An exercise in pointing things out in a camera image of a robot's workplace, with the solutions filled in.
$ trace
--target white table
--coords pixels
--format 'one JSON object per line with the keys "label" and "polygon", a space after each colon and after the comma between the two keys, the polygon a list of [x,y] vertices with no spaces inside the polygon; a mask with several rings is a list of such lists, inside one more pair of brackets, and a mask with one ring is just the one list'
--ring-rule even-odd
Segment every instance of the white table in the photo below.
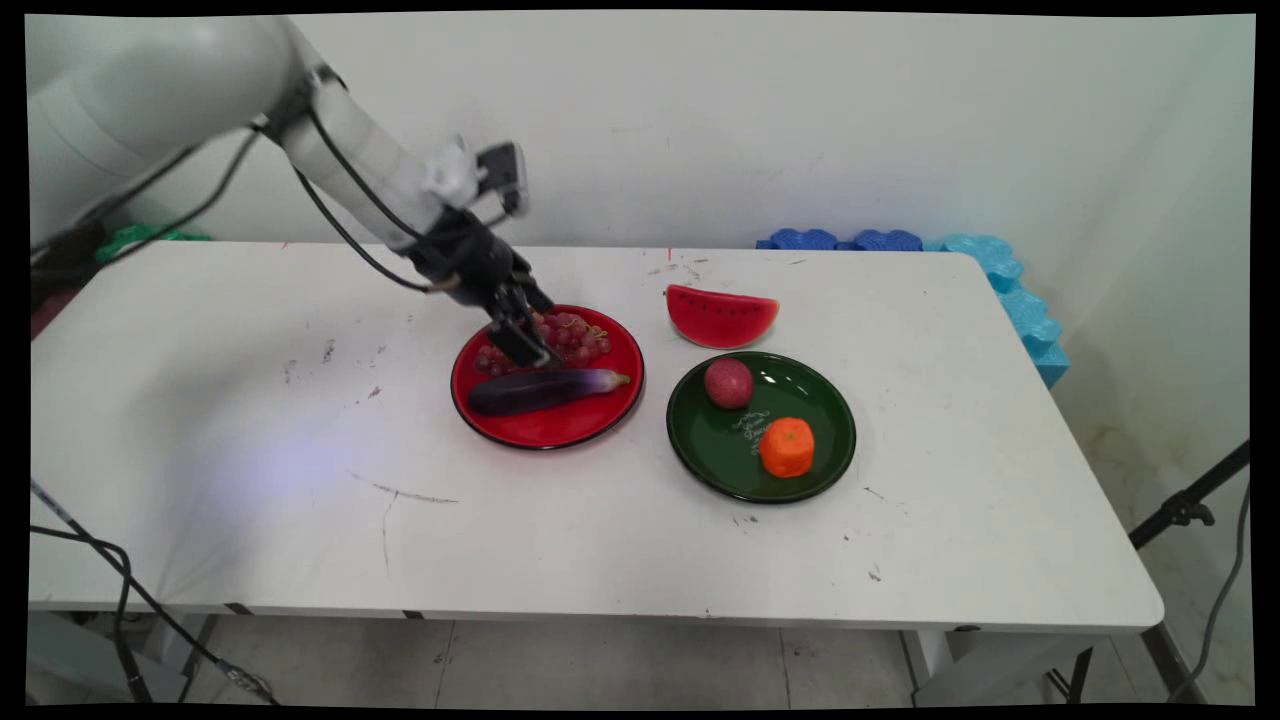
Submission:
{"label": "white table", "polygon": [[[102,273],[32,343],[32,474],[184,612],[904,629],[922,705],[984,700],[1161,620],[972,259],[520,252],[644,352],[637,406],[589,443],[513,450],[457,416],[449,369],[476,309],[342,245],[177,242]],[[680,465],[667,397],[714,351],[671,327],[668,283],[781,301],[756,348],[823,373],[858,425],[832,489],[750,505]],[[31,512],[58,525],[35,497]],[[29,609],[118,592],[90,548],[32,538]],[[993,639],[947,669],[942,632],[966,625]]]}

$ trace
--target blue foam block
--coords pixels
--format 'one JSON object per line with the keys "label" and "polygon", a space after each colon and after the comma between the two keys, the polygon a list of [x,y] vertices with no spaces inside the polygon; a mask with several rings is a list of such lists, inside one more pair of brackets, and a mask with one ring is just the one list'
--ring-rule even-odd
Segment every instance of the blue foam block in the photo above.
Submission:
{"label": "blue foam block", "polygon": [[1062,348],[1056,342],[1036,359],[1036,369],[1039,370],[1041,379],[1044,380],[1046,387],[1053,387],[1057,380],[1062,379],[1062,375],[1066,374],[1066,369],[1070,366],[1071,361],[1068,360],[1066,352],[1062,352]]}
{"label": "blue foam block", "polygon": [[1062,334],[1062,324],[1048,316],[1048,302],[1027,292],[1021,283],[1012,291],[1001,292],[997,296],[1033,360],[1057,342],[1059,336]]}
{"label": "blue foam block", "polygon": [[920,238],[906,231],[863,231],[849,242],[837,242],[836,250],[892,250],[899,252],[919,252],[923,250]]}
{"label": "blue foam block", "polygon": [[982,272],[996,292],[1009,292],[1023,274],[1023,264],[1014,259],[1007,242],[989,234],[948,234],[942,238],[943,252],[963,252],[978,260]]}
{"label": "blue foam block", "polygon": [[800,232],[782,228],[769,236],[769,240],[755,241],[756,250],[835,250],[836,236],[823,229]]}

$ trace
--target eggplant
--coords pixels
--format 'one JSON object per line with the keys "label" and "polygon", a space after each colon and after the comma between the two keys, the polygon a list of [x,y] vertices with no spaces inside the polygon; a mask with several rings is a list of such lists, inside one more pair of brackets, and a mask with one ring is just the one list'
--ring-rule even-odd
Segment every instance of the eggplant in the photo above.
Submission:
{"label": "eggplant", "polygon": [[515,373],[471,388],[467,406],[480,415],[518,415],[613,392],[630,382],[613,370],[591,368]]}

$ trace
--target orange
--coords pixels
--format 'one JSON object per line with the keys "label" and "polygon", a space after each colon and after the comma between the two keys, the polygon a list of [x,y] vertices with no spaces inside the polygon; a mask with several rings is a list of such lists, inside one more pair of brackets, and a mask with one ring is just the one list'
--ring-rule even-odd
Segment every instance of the orange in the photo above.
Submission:
{"label": "orange", "polygon": [[764,469],[780,478],[795,478],[813,468],[813,430],[800,418],[778,418],[760,438]]}

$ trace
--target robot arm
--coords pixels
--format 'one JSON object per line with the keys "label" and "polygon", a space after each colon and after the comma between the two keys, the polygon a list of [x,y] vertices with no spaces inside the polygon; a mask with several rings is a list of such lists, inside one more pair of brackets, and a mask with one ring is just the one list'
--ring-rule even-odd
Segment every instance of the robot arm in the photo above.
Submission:
{"label": "robot arm", "polygon": [[284,17],[174,19],[31,96],[32,246],[161,160],[262,117],[264,135],[302,176],[457,302],[484,307],[490,338],[516,364],[558,364],[526,332],[535,327],[529,306],[550,310],[550,299],[529,263],[466,210],[495,192],[508,214],[524,213],[518,149],[476,156],[460,140],[430,163],[413,158]]}

